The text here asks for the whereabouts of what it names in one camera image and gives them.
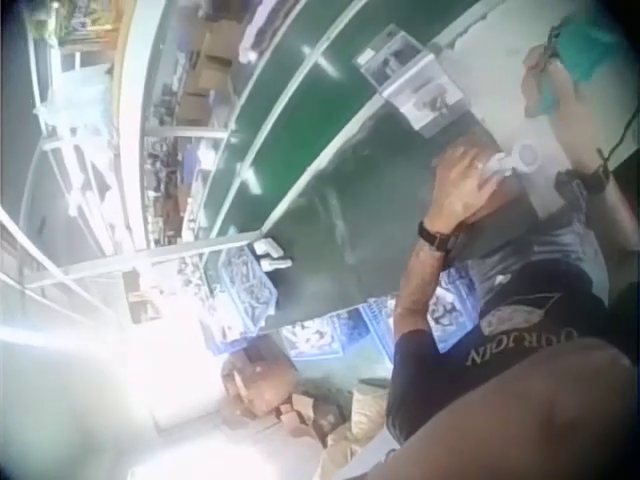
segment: teal cloth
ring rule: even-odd
[[[559,60],[576,85],[591,80],[595,72],[625,51],[624,39],[602,17],[574,16],[563,24],[556,43]],[[548,115],[558,103],[547,75],[540,79],[540,105],[532,116]]]

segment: black t-shirt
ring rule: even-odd
[[[515,274],[483,306],[478,325],[447,352],[438,351],[426,330],[402,335],[394,353],[389,431],[402,445],[454,400],[539,349],[579,337],[603,339],[637,364],[637,284],[632,289],[636,308],[612,315],[591,293],[584,271],[538,261]]]

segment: wristwatch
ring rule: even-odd
[[[424,226],[422,220],[418,223],[418,236],[427,242],[436,252],[442,253],[448,253],[453,247],[453,240],[455,240],[454,235],[444,235],[430,231]]]
[[[582,183],[588,195],[600,195],[609,185],[611,170],[609,170],[606,162],[602,162],[594,172],[588,174],[577,173],[576,177]]]

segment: hand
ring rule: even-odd
[[[482,169],[489,158],[486,150],[468,147],[454,147],[445,154],[436,170],[431,208],[424,218],[429,230],[449,234],[482,208],[502,181],[492,176],[483,182]],[[445,164],[454,166],[440,168]]]
[[[533,47],[524,59],[526,72],[521,88],[525,99],[525,110],[538,105],[540,78],[544,72],[548,75],[551,88],[558,99],[558,106],[550,115],[554,135],[572,167],[578,171],[590,173],[602,163],[598,154],[600,142],[593,113],[582,101],[569,72],[562,63],[552,59],[545,65],[543,50],[542,45]]]

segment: black cable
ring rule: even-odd
[[[633,122],[636,120],[636,118],[638,118],[639,113],[640,113],[640,104],[636,105],[636,109],[633,111],[633,113],[629,117],[629,120],[627,120],[627,123],[625,123],[624,128],[622,129],[622,135],[620,135],[620,138],[615,143],[615,145],[611,147],[611,150],[609,150],[609,153],[607,154],[607,156],[604,157],[604,161],[606,163],[609,163],[609,160],[611,160],[611,157],[613,157],[613,154],[616,153],[616,150],[620,148],[620,145],[622,145],[622,142],[624,142],[624,139],[627,137],[629,130],[631,130],[631,127],[633,126]]]

